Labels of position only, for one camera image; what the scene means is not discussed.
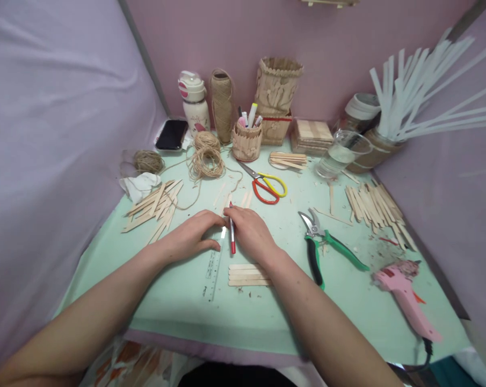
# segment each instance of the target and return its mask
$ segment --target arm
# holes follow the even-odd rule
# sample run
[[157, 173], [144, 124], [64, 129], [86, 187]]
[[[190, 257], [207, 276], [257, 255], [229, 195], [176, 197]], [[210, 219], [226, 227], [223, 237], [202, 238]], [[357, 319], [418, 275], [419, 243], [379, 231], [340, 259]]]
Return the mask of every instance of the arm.
[[266, 270], [295, 332], [327, 385], [402, 386], [341, 309], [274, 242], [251, 210], [225, 209], [243, 249]]
[[0, 385], [33, 378], [59, 378], [85, 370], [125, 326], [148, 286], [169, 263], [208, 248], [208, 228], [223, 218], [202, 211], [93, 286], [0, 367]]

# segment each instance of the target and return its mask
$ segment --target tabletop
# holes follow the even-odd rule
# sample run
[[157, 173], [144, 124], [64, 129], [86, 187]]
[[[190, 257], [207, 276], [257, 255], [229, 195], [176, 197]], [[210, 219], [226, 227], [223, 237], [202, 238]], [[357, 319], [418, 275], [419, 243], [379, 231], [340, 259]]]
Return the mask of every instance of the tabletop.
[[[306, 226], [298, 211], [308, 212], [309, 207], [316, 207], [328, 213], [329, 187], [314, 172], [317, 158], [309, 157], [308, 169], [303, 171], [279, 170], [268, 162], [271, 151], [291, 150], [288, 144], [282, 147], [263, 147], [259, 159], [248, 163], [248, 166], [257, 172], [280, 177], [287, 184], [287, 196], [276, 205], [260, 202], [252, 192], [251, 177], [243, 173], [241, 182], [232, 193], [233, 203], [239, 204], [245, 193], [250, 192], [253, 195], [250, 208], [266, 221], [276, 243], [312, 277], [304, 240]], [[242, 171], [231, 152], [225, 151], [222, 155], [230, 169]], [[179, 154], [164, 159], [167, 165], [172, 165], [184, 158], [184, 154]], [[175, 212], [170, 230], [203, 209], [220, 213], [226, 194], [235, 188], [240, 176], [238, 172], [227, 170], [218, 179], [203, 180], [200, 186], [199, 182], [190, 181], [186, 163], [166, 170], [162, 175], [163, 181], [182, 179], [184, 182], [178, 195], [179, 206], [189, 206], [201, 189], [198, 201], [191, 208]], [[361, 175], [358, 179], [364, 182], [371, 180], [369, 175]], [[332, 206], [335, 216], [349, 220], [351, 207], [344, 188], [346, 185], [358, 185], [344, 175], [331, 184], [334, 189]], [[157, 223], [154, 219], [128, 233], [121, 233], [127, 222], [124, 215], [131, 207], [132, 202], [126, 196], [123, 197], [95, 236], [81, 257], [60, 310], [146, 245], [155, 231]], [[371, 269], [369, 272], [358, 271], [348, 259], [331, 247], [328, 247], [325, 254], [320, 251], [325, 293], [386, 361], [421, 364], [425, 360], [423, 343], [408, 325], [393, 295], [372, 284], [371, 273], [399, 257], [422, 260], [420, 274], [415, 278], [413, 288], [427, 302], [421, 304], [421, 308], [444, 338], [442, 342], [434, 344], [433, 360], [469, 346], [458, 317], [420, 253], [410, 250], [402, 252], [399, 247], [380, 240], [379, 237], [394, 237], [389, 228], [379, 230], [376, 235], [364, 223], [354, 221], [350, 226], [322, 214], [318, 214], [318, 217], [323, 228], [352, 249]], [[218, 238], [219, 234], [215, 232], [212, 237]], [[130, 322], [130, 328], [231, 348], [302, 355], [302, 348], [273, 287], [228, 286], [229, 265], [254, 263], [239, 248], [232, 256], [229, 238], [222, 242], [214, 299], [212, 302], [205, 300], [203, 292], [210, 257], [211, 252], [204, 252], [194, 259], [167, 267], [143, 298]]]

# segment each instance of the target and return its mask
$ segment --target plastic cup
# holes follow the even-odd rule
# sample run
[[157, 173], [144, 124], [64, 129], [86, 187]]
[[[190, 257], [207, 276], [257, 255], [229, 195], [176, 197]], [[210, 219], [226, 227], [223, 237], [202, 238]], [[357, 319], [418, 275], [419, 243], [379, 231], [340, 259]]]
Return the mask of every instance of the plastic cup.
[[335, 177], [355, 159], [370, 153], [372, 149], [372, 143], [359, 133], [338, 131], [334, 133], [334, 142], [316, 166], [316, 173], [325, 179]]

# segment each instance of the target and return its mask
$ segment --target water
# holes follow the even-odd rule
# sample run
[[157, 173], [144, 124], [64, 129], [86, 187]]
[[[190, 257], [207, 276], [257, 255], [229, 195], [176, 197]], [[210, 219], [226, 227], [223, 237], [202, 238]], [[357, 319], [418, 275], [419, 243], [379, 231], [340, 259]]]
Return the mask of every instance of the water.
[[353, 151], [341, 145], [334, 144], [321, 158], [316, 166], [316, 172], [323, 178], [334, 177], [355, 159], [356, 155]]

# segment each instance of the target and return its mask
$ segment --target forearm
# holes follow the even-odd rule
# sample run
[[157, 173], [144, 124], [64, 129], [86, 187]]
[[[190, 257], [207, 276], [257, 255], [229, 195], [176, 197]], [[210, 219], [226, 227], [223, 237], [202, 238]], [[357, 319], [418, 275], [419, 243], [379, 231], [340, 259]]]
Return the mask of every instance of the forearm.
[[158, 245], [145, 248], [93, 286], [0, 367], [0, 384], [88, 367], [126, 324], [164, 267], [163, 255]]
[[402, 386], [348, 317], [287, 253], [280, 250], [262, 264], [296, 334], [328, 385]]

